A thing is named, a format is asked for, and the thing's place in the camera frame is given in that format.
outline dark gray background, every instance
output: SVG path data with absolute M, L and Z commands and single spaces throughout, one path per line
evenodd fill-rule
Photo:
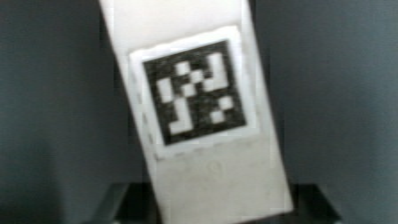
M 289 180 L 398 222 L 398 2 L 257 0 Z M 0 1 L 0 222 L 74 224 L 143 163 L 94 0 Z

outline tilted white board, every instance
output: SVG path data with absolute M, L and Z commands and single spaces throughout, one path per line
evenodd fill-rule
M 99 1 L 163 223 L 287 212 L 246 2 Z

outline black and white square pattern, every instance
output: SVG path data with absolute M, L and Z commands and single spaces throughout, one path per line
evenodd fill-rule
M 135 51 L 129 67 L 133 106 L 158 154 L 211 147 L 257 132 L 236 27 Z
M 165 145 L 245 125 L 227 41 L 143 62 Z

